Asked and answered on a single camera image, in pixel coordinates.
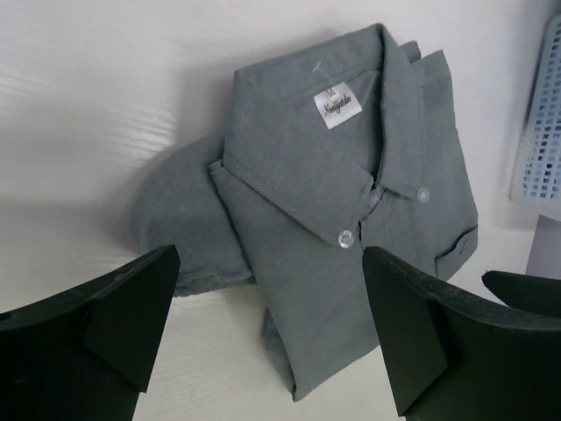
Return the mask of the grey long sleeve shirt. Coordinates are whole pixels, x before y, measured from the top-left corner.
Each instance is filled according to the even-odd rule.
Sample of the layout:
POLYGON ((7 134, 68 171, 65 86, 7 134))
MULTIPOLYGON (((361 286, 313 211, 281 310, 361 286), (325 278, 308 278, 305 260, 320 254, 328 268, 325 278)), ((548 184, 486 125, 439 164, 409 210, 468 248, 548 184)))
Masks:
POLYGON ((237 70, 224 133, 171 153, 131 209, 140 248, 177 248, 179 296, 259 287, 295 400, 379 344, 368 247, 449 280, 478 222, 444 53, 379 24, 237 70))

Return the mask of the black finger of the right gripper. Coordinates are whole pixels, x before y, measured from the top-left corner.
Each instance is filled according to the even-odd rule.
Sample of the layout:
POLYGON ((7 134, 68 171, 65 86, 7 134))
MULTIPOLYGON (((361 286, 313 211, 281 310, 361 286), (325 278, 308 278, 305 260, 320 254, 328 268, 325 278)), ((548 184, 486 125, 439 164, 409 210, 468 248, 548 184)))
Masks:
POLYGON ((553 318, 561 316, 560 281, 531 275, 488 271, 486 288, 511 308, 553 318))

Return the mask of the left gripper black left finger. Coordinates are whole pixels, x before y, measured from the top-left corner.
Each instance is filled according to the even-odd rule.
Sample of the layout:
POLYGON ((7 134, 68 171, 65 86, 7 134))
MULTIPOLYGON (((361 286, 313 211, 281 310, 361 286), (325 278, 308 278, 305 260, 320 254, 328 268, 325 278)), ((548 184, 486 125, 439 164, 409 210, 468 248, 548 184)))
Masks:
POLYGON ((130 420, 153 372, 180 268, 162 246, 1 315, 3 420, 130 420))

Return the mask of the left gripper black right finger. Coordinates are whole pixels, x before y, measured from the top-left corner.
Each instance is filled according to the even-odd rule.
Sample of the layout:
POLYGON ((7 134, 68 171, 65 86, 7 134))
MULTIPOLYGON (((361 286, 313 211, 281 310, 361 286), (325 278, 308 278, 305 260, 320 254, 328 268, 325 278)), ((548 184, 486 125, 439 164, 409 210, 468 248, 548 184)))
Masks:
POLYGON ((474 295, 378 246, 362 265, 400 417, 559 419, 560 318, 474 295))

